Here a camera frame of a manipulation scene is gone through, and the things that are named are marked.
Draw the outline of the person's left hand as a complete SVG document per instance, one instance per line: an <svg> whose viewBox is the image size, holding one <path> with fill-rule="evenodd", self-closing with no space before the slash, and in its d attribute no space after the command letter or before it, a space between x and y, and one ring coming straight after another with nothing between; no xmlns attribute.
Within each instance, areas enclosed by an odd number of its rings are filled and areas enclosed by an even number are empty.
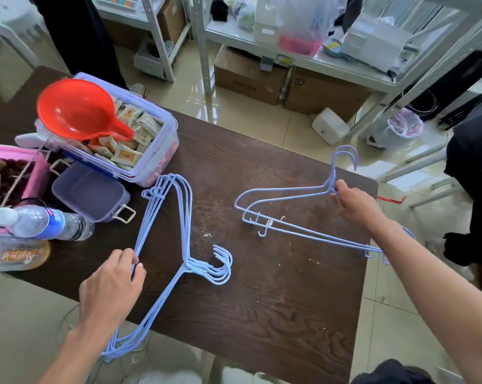
<svg viewBox="0 0 482 384"><path fill-rule="evenodd" d="M137 263L140 263L138 256L131 248L116 249L110 254L79 288L78 323L107 322L119 326L127 318L141 295L131 288Z"/></svg>

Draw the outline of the person's right forearm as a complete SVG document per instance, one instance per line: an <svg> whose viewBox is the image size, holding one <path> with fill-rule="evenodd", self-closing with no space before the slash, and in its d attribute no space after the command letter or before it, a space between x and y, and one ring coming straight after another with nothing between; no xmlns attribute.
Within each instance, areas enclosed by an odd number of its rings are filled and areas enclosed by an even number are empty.
<svg viewBox="0 0 482 384"><path fill-rule="evenodd" d="M384 215L366 224L467 384L482 384L482 291Z"/></svg>

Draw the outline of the white plastic container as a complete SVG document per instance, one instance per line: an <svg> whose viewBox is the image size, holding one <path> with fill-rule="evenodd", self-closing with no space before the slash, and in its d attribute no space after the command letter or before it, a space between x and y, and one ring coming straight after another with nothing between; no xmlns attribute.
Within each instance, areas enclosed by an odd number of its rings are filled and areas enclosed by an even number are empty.
<svg viewBox="0 0 482 384"><path fill-rule="evenodd" d="M349 133L350 128L340 116L330 108L325 108L312 123L312 129L328 144L339 143Z"/></svg>

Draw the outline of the cardboard box with black print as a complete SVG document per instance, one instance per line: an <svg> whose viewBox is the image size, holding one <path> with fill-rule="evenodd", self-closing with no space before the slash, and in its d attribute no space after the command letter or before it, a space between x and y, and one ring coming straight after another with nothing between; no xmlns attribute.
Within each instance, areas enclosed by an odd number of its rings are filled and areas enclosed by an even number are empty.
<svg viewBox="0 0 482 384"><path fill-rule="evenodd" d="M365 86L296 66L283 106L305 115L318 115L330 109L347 123L372 93Z"/></svg>

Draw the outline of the clear storage box blue rim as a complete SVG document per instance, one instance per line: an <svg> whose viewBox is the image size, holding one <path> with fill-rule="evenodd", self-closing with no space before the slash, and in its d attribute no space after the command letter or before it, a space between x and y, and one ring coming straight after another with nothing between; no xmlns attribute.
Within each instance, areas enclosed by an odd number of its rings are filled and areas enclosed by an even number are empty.
<svg viewBox="0 0 482 384"><path fill-rule="evenodd" d="M141 158L141 162L137 163L136 166L130 170L116 168L110 163L72 146L68 141L53 134L48 128L46 128L45 123L40 117L34 122L38 134L49 140L52 149L61 149L65 156L70 157L75 161L81 162L84 165L92 167L93 169L119 180L125 180L141 187L152 186L156 178L162 174L179 146L179 139L177 136L178 123L174 116L168 111L136 96L130 91L121 89L114 84L105 82L94 76L78 73L73 80L87 81L96 84L114 97L119 98L124 103L134 104L136 107L144 109L148 114L154 115L164 121L162 130L155 137L155 141L148 146L148 150L145 153L145 156Z"/></svg>

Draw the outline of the clear jar orange label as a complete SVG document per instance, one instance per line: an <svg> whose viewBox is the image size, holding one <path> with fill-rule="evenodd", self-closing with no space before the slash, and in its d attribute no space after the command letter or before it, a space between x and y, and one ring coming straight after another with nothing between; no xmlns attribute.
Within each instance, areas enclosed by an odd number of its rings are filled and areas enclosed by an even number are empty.
<svg viewBox="0 0 482 384"><path fill-rule="evenodd" d="M0 233L0 272L38 268L50 257L49 240L18 238Z"/></svg>

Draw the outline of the pink plastic basket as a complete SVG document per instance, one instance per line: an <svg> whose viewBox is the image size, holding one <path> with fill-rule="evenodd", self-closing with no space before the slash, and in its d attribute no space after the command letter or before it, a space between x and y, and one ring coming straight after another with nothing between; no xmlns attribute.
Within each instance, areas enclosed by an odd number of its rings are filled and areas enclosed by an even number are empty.
<svg viewBox="0 0 482 384"><path fill-rule="evenodd" d="M41 199L50 172L45 154L35 149L0 144L0 206L19 205L29 199Z"/></svg>

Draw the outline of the pink plastic tray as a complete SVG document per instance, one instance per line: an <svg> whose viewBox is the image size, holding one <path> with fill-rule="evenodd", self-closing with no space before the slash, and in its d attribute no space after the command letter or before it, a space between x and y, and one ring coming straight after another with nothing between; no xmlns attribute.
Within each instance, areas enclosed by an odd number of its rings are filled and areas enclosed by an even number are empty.
<svg viewBox="0 0 482 384"><path fill-rule="evenodd" d="M305 40L280 34L279 44L283 51L304 56L315 56L324 44L324 40Z"/></svg>

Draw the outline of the black stand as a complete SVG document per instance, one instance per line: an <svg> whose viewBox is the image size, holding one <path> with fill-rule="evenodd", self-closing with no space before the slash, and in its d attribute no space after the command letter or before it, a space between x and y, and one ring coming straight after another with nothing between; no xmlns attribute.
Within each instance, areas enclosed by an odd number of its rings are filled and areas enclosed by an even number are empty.
<svg viewBox="0 0 482 384"><path fill-rule="evenodd" d="M455 65L438 81L418 95L406 107L422 121L438 120L438 127L449 130L465 120L468 114L482 103L482 93L476 94L455 109L448 107L469 88L482 79L482 51L475 50Z"/></svg>

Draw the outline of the white stacked storage bins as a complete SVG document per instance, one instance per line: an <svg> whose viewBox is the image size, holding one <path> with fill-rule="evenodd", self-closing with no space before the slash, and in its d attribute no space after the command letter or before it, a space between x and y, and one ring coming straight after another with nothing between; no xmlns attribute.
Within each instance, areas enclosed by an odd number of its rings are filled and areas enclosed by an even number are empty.
<svg viewBox="0 0 482 384"><path fill-rule="evenodd" d="M253 26L254 41L277 45L280 32L277 19L277 5L274 0L257 0Z"/></svg>

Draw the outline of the red plastic scoop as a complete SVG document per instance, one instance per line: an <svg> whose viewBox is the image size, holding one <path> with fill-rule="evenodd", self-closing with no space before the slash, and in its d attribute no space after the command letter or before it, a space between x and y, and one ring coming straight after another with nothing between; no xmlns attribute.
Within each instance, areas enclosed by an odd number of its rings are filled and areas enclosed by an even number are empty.
<svg viewBox="0 0 482 384"><path fill-rule="evenodd" d="M134 131L117 118L106 90L82 79L62 79L47 86L38 96L37 114L48 130L66 139L134 137Z"/></svg>

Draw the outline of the large white metal shelf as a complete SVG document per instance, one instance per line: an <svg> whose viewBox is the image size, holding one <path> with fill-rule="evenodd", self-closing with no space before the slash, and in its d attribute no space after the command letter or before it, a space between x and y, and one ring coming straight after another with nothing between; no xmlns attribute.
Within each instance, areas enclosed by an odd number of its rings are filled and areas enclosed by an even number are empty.
<svg viewBox="0 0 482 384"><path fill-rule="evenodd" d="M349 135L368 133L374 127L386 123L482 43L482 0L425 1L436 2L454 8L455 11L443 21L411 37L412 41L446 27L428 48L421 51L404 73L392 79L360 62L335 59L319 50L312 55L303 55L286 51L277 43L257 42L254 34L243 33L231 17L228 22L210 21L211 0L190 0L192 28L199 47L204 91L207 94L212 93L208 40L250 52L258 57L267 57L272 61L278 61L281 57L288 58L293 66L365 86L383 94L379 101L354 123Z"/></svg>

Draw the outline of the person's black clothing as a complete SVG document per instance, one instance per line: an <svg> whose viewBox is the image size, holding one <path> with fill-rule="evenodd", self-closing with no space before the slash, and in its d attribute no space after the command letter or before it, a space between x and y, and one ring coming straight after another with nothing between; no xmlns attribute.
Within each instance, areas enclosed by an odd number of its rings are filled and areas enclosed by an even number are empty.
<svg viewBox="0 0 482 384"><path fill-rule="evenodd" d="M350 384L436 384L422 368L405 366L395 359L381 362L372 372L358 374Z"/></svg>

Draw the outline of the small white metal shelf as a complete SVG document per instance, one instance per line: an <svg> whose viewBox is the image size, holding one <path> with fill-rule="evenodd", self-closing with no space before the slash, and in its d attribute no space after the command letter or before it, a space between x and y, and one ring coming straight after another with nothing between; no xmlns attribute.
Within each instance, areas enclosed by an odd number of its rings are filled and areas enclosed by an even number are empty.
<svg viewBox="0 0 482 384"><path fill-rule="evenodd" d="M92 0L99 15L104 19L106 28L112 35L116 46L129 49L135 55L142 39L147 35L151 36L156 43L159 54L162 56L162 62L168 76L167 81L174 82L173 63L186 39L192 37L190 0L182 0L187 24L175 45L171 41L164 41L158 23L157 16L165 1L140 0L139 9L136 12L130 12Z"/></svg>

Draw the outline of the colourful keyboard tray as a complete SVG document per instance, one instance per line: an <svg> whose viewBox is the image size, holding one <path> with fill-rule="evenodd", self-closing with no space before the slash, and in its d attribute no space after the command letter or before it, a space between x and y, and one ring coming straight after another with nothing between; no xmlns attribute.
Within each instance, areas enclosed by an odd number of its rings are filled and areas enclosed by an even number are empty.
<svg viewBox="0 0 482 384"><path fill-rule="evenodd" d="M113 7L127 10L130 12L136 12L139 9L138 4L140 3L140 0L97 0L97 1L102 4L113 6Z"/></svg>

